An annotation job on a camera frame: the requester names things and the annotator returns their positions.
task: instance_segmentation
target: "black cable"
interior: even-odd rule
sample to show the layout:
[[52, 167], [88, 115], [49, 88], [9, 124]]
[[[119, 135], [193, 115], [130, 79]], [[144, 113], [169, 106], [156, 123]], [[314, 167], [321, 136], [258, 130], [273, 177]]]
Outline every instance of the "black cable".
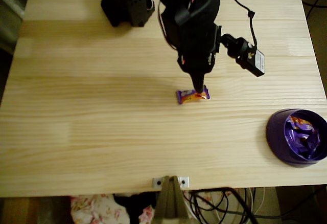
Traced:
[[200, 214], [200, 216], [202, 217], [202, 220], [206, 223], [206, 224], [209, 224], [209, 222], [206, 221], [206, 219], [204, 218], [204, 216], [202, 215], [202, 212], [199, 208], [199, 204], [198, 204], [198, 199], [195, 198], [195, 201], [194, 201], [194, 205], [195, 205], [195, 208], [197, 209], [197, 212]]
[[255, 199], [255, 193], [256, 193], [256, 187], [253, 189], [253, 204], [254, 204], [254, 199]]
[[322, 6], [322, 5], [314, 5], [306, 2], [302, 2], [304, 5], [311, 6], [313, 8], [327, 8], [327, 6]]
[[[302, 201], [300, 201], [298, 204], [296, 204], [293, 208], [291, 208], [290, 210], [288, 210], [287, 212], [285, 212], [282, 215], [254, 215], [255, 218], [261, 218], [261, 219], [281, 219], [284, 218], [286, 216], [288, 216], [289, 214], [291, 214], [294, 210], [296, 210], [299, 206], [301, 206], [302, 204], [304, 204], [307, 200], [309, 200], [311, 197], [315, 196], [317, 193], [319, 193], [321, 190], [326, 189], [326, 185], [322, 186], [321, 188], [319, 188], [318, 190], [314, 191], [313, 193], [309, 194], [307, 197], [305, 197]], [[221, 191], [220, 188], [217, 189], [206, 189], [204, 191]], [[207, 203], [209, 206], [213, 207], [213, 205], [207, 201], [205, 198], [201, 197], [200, 195], [196, 194], [195, 197], [200, 198], [202, 201], [204, 201], [205, 203]], [[219, 212], [226, 212], [228, 214], [235, 214], [235, 215], [242, 215], [242, 212], [238, 212], [238, 211], [225, 211], [225, 210], [221, 210], [219, 208], [215, 208], [217, 211]]]
[[316, 0], [315, 3], [313, 4], [313, 6], [311, 7], [311, 9], [309, 10], [309, 12], [308, 12], [308, 14], [307, 14], [307, 16], [306, 16], [307, 19], [309, 18], [309, 16], [310, 16], [312, 10], [314, 9], [314, 6], [317, 5], [318, 1], [319, 1], [319, 0]]
[[253, 51], [256, 52], [256, 46], [257, 46], [258, 43], [256, 41], [256, 37], [255, 37], [255, 34], [254, 34], [254, 29], [253, 29], [253, 23], [252, 23], [252, 19], [253, 19], [254, 15], [255, 15], [255, 12], [253, 12], [248, 7], [246, 7], [243, 4], [241, 4], [238, 0], [234, 0], [234, 1], [238, 5], [240, 5], [242, 8], [245, 8], [248, 11], [247, 16], [250, 18], [250, 29], [251, 29], [251, 35], [252, 35], [253, 43], [254, 43]]
[[247, 11], [251, 11], [248, 7], [241, 4], [238, 0], [234, 0], [238, 5], [240, 5], [242, 8], [245, 8]]
[[[244, 200], [241, 198], [241, 196], [237, 193], [237, 191], [234, 188], [231, 188], [231, 187], [221, 187], [221, 188], [217, 188], [217, 189], [195, 190], [195, 191], [192, 191], [191, 192], [191, 194], [194, 194], [195, 197], [200, 198], [205, 203], [207, 203], [209, 206], [215, 207], [211, 202], [209, 202], [208, 200], [206, 200], [205, 198], [203, 198], [199, 194], [197, 194], [197, 193], [203, 192], [203, 191], [205, 191], [205, 192], [207, 192], [207, 191], [230, 191], [236, 197], [236, 199], [241, 204], [241, 206], [243, 207], [243, 209], [245, 209], [245, 212], [249, 216], [249, 219], [251, 220], [252, 224], [258, 224], [258, 222], [257, 222], [256, 218], [254, 217], [253, 213], [250, 211], [250, 209], [247, 207], [247, 205], [244, 202]], [[241, 213], [241, 212], [221, 210], [218, 207], [217, 208], [215, 207], [215, 209], [218, 210], [218, 211], [220, 211], [220, 212], [223, 212], [223, 213], [225, 213], [225, 212], [226, 213], [231, 213], [231, 214], [238, 213], [240, 215], [243, 215], [243, 213]]]
[[[184, 193], [183, 193], [183, 195], [184, 195], [184, 198], [189, 202], [190, 206], [193, 205], [193, 203], [191, 202], [191, 199], [192, 199], [192, 197], [194, 197], [194, 196], [191, 195], [190, 199], [188, 199], [188, 198], [185, 196]], [[212, 210], [215, 210], [217, 207], [219, 207], [219, 206], [222, 204], [223, 200], [224, 200], [224, 198], [222, 197], [222, 198], [220, 199], [219, 203], [218, 203], [214, 208], [211, 208], [211, 209], [205, 209], [205, 208], [202, 208], [202, 207], [199, 206], [199, 209], [200, 209], [200, 210], [204, 210], [204, 211], [212, 211]]]
[[[246, 188], [244, 188], [244, 202], [247, 203]], [[244, 217], [245, 217], [244, 214], [245, 214], [245, 210], [243, 209], [243, 215], [242, 215], [242, 218], [240, 220], [240, 224], [242, 224], [243, 222], [245, 222], [245, 221], [243, 221], [244, 220]]]

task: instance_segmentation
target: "wire bundle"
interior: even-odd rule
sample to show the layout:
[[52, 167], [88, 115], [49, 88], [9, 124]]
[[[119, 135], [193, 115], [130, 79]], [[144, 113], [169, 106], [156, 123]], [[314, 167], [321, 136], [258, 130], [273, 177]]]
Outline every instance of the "wire bundle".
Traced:
[[[198, 220], [201, 224], [209, 224], [209, 222], [204, 218], [202, 211], [215, 211], [216, 215], [218, 217], [218, 219], [220, 219], [220, 222], [218, 224], [223, 224], [223, 220], [226, 216], [226, 214], [234, 214], [234, 215], [241, 215], [241, 221], [240, 224], [245, 223], [245, 224], [258, 224], [258, 221], [256, 220], [256, 218], [261, 218], [261, 219], [281, 219], [284, 218], [286, 216], [288, 216], [289, 214], [291, 214], [293, 211], [295, 211], [298, 207], [300, 207], [302, 204], [304, 204], [307, 200], [309, 200], [310, 198], [312, 198], [313, 196], [315, 196], [318, 192], [322, 191], [322, 190], [326, 190], [326, 185], [323, 185], [322, 187], [318, 188], [315, 192], [311, 193], [310, 195], [308, 195], [307, 197], [305, 197], [302, 201], [300, 201], [298, 204], [296, 204], [293, 208], [291, 208], [290, 210], [288, 210], [287, 212], [285, 212], [282, 215], [276, 215], [276, 216], [269, 216], [269, 215], [257, 215], [257, 212], [259, 211], [259, 209], [262, 207], [263, 203], [264, 203], [264, 199], [265, 199], [265, 189], [263, 192], [263, 198], [262, 201], [259, 205], [259, 207], [255, 210], [255, 212], [253, 213], [253, 203], [254, 203], [254, 199], [255, 199], [255, 194], [256, 194], [256, 189], [254, 189], [253, 193], [251, 191], [251, 189], [249, 189], [250, 192], [250, 207], [248, 207], [247, 203], [246, 203], [246, 195], [244, 195], [245, 200], [242, 199], [242, 197], [239, 195], [239, 193], [230, 187], [222, 187], [222, 188], [216, 188], [216, 189], [205, 189], [205, 190], [194, 190], [194, 191], [190, 191], [190, 198], [188, 199], [185, 194], [184, 194], [184, 198], [186, 199], [186, 206], [189, 209], [191, 215]], [[243, 208], [243, 212], [238, 212], [238, 211], [230, 211], [228, 210], [229, 207], [229, 200], [227, 197], [226, 192], [231, 192], [235, 198], [237, 199], [237, 201], [239, 202], [239, 204], [242, 206]], [[220, 199], [220, 201], [215, 205], [213, 201], [209, 201], [207, 199], [205, 199], [204, 197], [200, 196], [199, 193], [201, 192], [221, 192], [222, 193], [222, 197]], [[226, 204], [226, 208], [225, 209], [221, 209], [219, 208], [221, 206], [221, 204], [223, 203], [223, 200], [226, 200], [227, 204]], [[206, 203], [207, 205], [209, 205], [209, 208], [203, 208], [201, 206], [199, 206], [199, 201], [202, 201], [203, 203]], [[223, 213], [223, 216], [220, 218], [218, 212]]]
[[327, 6], [322, 6], [322, 5], [317, 5], [319, 0], [316, 0], [314, 4], [310, 4], [310, 3], [306, 3], [306, 2], [302, 2], [304, 5], [307, 5], [307, 6], [311, 6], [311, 9], [309, 10], [308, 14], [306, 15], [306, 18], [308, 19], [312, 10], [314, 8], [327, 8]]

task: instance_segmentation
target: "floor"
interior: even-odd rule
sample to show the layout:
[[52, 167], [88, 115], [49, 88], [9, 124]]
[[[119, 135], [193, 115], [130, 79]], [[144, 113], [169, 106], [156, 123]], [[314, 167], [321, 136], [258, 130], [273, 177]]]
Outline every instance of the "floor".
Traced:
[[[327, 0], [321, 0], [321, 5], [327, 5]], [[308, 26], [310, 29], [313, 46], [315, 49], [317, 62], [321, 72], [322, 80], [327, 89], [327, 18], [326, 11], [323, 9], [314, 9], [310, 18], [308, 19]], [[2, 99], [5, 82], [7, 79], [8, 71], [11, 64], [11, 56], [0, 50], [0, 102]], [[279, 187], [279, 188], [266, 188], [265, 201], [258, 214], [263, 215], [279, 215], [280, 212], [284, 213], [295, 203], [300, 201], [304, 196], [312, 192], [313, 189], [310, 186], [300, 187]], [[262, 199], [263, 189], [258, 189], [257, 197], [254, 202], [254, 209], [259, 206]], [[51, 224], [60, 223], [55, 221], [56, 212], [49, 211], [50, 206], [59, 206], [61, 204], [60, 198], [44, 198], [43, 200], [43, 214], [40, 215], [38, 223]], [[319, 211], [317, 209], [316, 200], [313, 198], [310, 202], [305, 204], [297, 212], [294, 212], [289, 219], [294, 219], [297, 222], [281, 222], [281, 220], [268, 220], [258, 219], [260, 224], [286, 224], [286, 223], [320, 223], [318, 218]], [[233, 221], [233, 216], [226, 217], [224, 224], [236, 223]]]

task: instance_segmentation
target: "white cable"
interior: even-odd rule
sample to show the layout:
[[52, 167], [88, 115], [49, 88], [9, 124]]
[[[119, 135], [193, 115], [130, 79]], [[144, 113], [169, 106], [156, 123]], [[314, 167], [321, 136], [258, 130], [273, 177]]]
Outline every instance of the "white cable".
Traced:
[[198, 220], [198, 218], [195, 216], [195, 214], [193, 213], [193, 211], [191, 210], [191, 207], [189, 206], [189, 202], [185, 201], [185, 205], [187, 207], [187, 209], [189, 210], [189, 213], [194, 217], [194, 219]]
[[[215, 203], [214, 203], [214, 198], [213, 198], [213, 195], [211, 194], [211, 192], [210, 192], [210, 196], [211, 196], [213, 205], [216, 206]], [[224, 197], [224, 195], [221, 194], [221, 199], [219, 200], [219, 202], [223, 199], [223, 197]], [[215, 210], [215, 214], [216, 214], [217, 218], [219, 219], [219, 221], [221, 221], [221, 218], [219, 216], [218, 210]]]
[[250, 191], [250, 196], [251, 196], [251, 212], [253, 211], [253, 195], [252, 195], [252, 191], [251, 188], [248, 188]]
[[257, 214], [257, 212], [260, 210], [260, 208], [262, 207], [262, 205], [264, 204], [264, 201], [265, 201], [265, 188], [263, 188], [263, 195], [262, 195], [262, 200], [261, 200], [261, 203], [259, 205], [259, 207], [257, 208], [257, 210], [255, 211], [254, 215]]
[[264, 204], [264, 201], [265, 201], [265, 188], [264, 188], [264, 192], [263, 192], [263, 195], [262, 195], [262, 200], [261, 200], [261, 204], [259, 205], [258, 209], [255, 211], [255, 215], [257, 214], [257, 212], [259, 211], [259, 209], [262, 207], [262, 205]]

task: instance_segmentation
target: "cable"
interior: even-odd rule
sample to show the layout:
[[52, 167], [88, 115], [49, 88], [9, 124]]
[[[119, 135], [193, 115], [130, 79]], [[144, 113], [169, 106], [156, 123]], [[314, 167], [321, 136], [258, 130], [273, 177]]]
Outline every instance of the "cable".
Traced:
[[[249, 189], [249, 191], [250, 191], [250, 201], [251, 201], [251, 212], [253, 212], [253, 203], [254, 203], [254, 200], [253, 200], [253, 195], [252, 195], [252, 191], [251, 191], [251, 188], [248, 188]], [[248, 219], [248, 217], [247, 216], [245, 216], [245, 219], [244, 219], [244, 221], [242, 222], [242, 223], [246, 223], [246, 224], [248, 224], [249, 222], [250, 222], [250, 220], [248, 220], [247, 221], [247, 219]]]
[[250, 29], [251, 29], [251, 35], [252, 35], [252, 38], [253, 38], [253, 42], [254, 42], [254, 48], [253, 48], [253, 51], [256, 52], [256, 46], [257, 46], [257, 41], [256, 41], [256, 37], [255, 37], [255, 34], [254, 34], [254, 29], [253, 29], [253, 23], [252, 23], [252, 19], [255, 15], [255, 12], [253, 12], [252, 10], [250, 10], [248, 7], [244, 6], [243, 4], [241, 4], [238, 0], [234, 0], [238, 5], [240, 5], [242, 8], [245, 8], [248, 13], [247, 13], [247, 16], [250, 18]]
[[[300, 201], [298, 204], [296, 204], [293, 208], [291, 208], [290, 210], [288, 210], [287, 212], [285, 212], [282, 215], [254, 215], [255, 218], [261, 218], [261, 219], [281, 219], [284, 218], [286, 216], [288, 216], [289, 214], [291, 214], [294, 210], [296, 210], [299, 206], [301, 206], [303, 203], [305, 203], [307, 200], [309, 200], [311, 197], [315, 196], [317, 193], [319, 193], [321, 190], [326, 190], [326, 185], [324, 185], [323, 187], [319, 188], [318, 190], [314, 191], [313, 193], [309, 194], [307, 197], [305, 197], [302, 201]], [[217, 188], [217, 189], [206, 189], [204, 191], [221, 191], [221, 188]], [[213, 206], [209, 201], [207, 201], [205, 198], [201, 197], [200, 195], [196, 194], [196, 197], [200, 198], [202, 201], [204, 201], [205, 203], [207, 203], [210, 207], [215, 207]], [[221, 210], [218, 207], [215, 208], [217, 211], [222, 212], [222, 213], [228, 213], [228, 214], [235, 214], [235, 215], [244, 215], [242, 212], [238, 212], [238, 211], [226, 211], [226, 210]]]
[[160, 4], [161, 4], [161, 1], [159, 1], [158, 3], [158, 21], [159, 21], [159, 24], [160, 24], [160, 27], [161, 27], [161, 31], [162, 31], [162, 34], [163, 36], [165, 37], [165, 40], [166, 42], [168, 43], [168, 45], [173, 49], [173, 50], [177, 50], [168, 40], [167, 38], [167, 35], [166, 35], [166, 31], [165, 31], [165, 28], [162, 24], [162, 18], [161, 18], [161, 14], [160, 14]]
[[314, 5], [314, 4], [310, 4], [310, 3], [306, 3], [306, 2], [302, 2], [304, 5], [307, 6], [311, 6], [313, 8], [327, 8], [327, 6], [323, 6], [323, 5]]
[[222, 224], [223, 223], [223, 220], [225, 219], [225, 216], [227, 215], [227, 210], [228, 210], [228, 206], [229, 206], [229, 200], [228, 200], [228, 197], [226, 195], [226, 193], [224, 192], [224, 197], [226, 198], [227, 200], [227, 204], [226, 204], [226, 209], [225, 209], [225, 213], [223, 215], [223, 217], [221, 218], [220, 222], [218, 224]]
[[197, 210], [197, 213], [199, 213], [199, 215], [202, 217], [203, 221], [206, 223], [206, 224], [209, 224], [209, 222], [206, 221], [206, 219], [204, 218], [204, 216], [202, 215], [202, 212], [199, 208], [199, 204], [198, 204], [198, 199], [195, 198], [195, 201], [194, 201], [194, 204], [195, 204], [195, 208]]
[[255, 211], [254, 214], [257, 214], [257, 212], [260, 210], [260, 208], [261, 208], [262, 205], [264, 204], [264, 201], [265, 201], [265, 188], [263, 188], [263, 195], [262, 195], [261, 203], [260, 203], [259, 207], [257, 208], [257, 210]]
[[[244, 201], [247, 202], [247, 197], [246, 197], [246, 188], [244, 188]], [[240, 220], [240, 224], [246, 222], [247, 220], [247, 216], [245, 216], [245, 210], [243, 209], [243, 215], [242, 215], [242, 218]]]
[[[316, 4], [318, 3], [318, 1], [319, 1], [319, 0], [316, 0], [315, 3], [313, 4], [313, 6], [316, 6]], [[307, 14], [307, 16], [306, 16], [307, 19], [309, 18], [309, 16], [310, 16], [312, 10], [314, 9], [313, 6], [311, 7], [311, 9], [309, 10], [309, 12], [308, 12], [308, 14]]]
[[193, 216], [194, 219], [197, 220], [198, 218], [195, 216], [195, 214], [194, 214], [193, 211], [191, 210], [191, 207], [188, 205], [189, 202], [187, 202], [187, 200], [184, 200], [184, 201], [185, 201], [185, 205], [186, 205], [186, 207], [187, 207], [189, 213]]
[[261, 200], [261, 203], [259, 205], [259, 207], [257, 208], [257, 210], [255, 211], [254, 214], [257, 214], [257, 212], [259, 211], [259, 209], [262, 207], [263, 203], [264, 203], [264, 200], [265, 200], [265, 188], [263, 190], [263, 197], [262, 197], [262, 200]]
[[[214, 198], [213, 198], [213, 195], [211, 194], [211, 192], [210, 192], [210, 196], [211, 196], [211, 200], [212, 200], [212, 202], [213, 202], [213, 205], [215, 205], [215, 203], [214, 203]], [[223, 198], [224, 198], [224, 195], [221, 194], [221, 198], [220, 198], [220, 201], [219, 201], [219, 202], [221, 202]], [[222, 219], [221, 219], [220, 216], [219, 216], [219, 212], [218, 212], [218, 211], [215, 211], [215, 214], [216, 214], [218, 220], [221, 221], [220, 224], [224, 224], [223, 221], [222, 221]]]
[[238, 200], [238, 202], [241, 204], [241, 206], [243, 207], [243, 209], [245, 209], [246, 214], [249, 216], [249, 219], [251, 220], [252, 224], [258, 224], [256, 218], [254, 217], [253, 213], [249, 210], [249, 208], [247, 207], [246, 203], [243, 201], [243, 199], [241, 198], [241, 196], [237, 193], [237, 191], [234, 188], [231, 187], [221, 187], [221, 188], [217, 188], [217, 189], [205, 189], [205, 190], [195, 190], [192, 191], [191, 194], [194, 195], [195, 197], [200, 198], [201, 200], [203, 200], [205, 203], [207, 203], [209, 206], [215, 208], [216, 210], [223, 212], [223, 213], [231, 213], [231, 214], [240, 214], [243, 215], [243, 213], [241, 212], [236, 212], [236, 211], [228, 211], [228, 210], [221, 210], [218, 207], [215, 207], [211, 202], [209, 202], [208, 200], [206, 200], [205, 198], [201, 197], [199, 194], [199, 192], [202, 191], [230, 191]]
[[255, 193], [256, 193], [256, 187], [253, 189], [253, 202], [254, 202], [254, 199], [255, 199]]

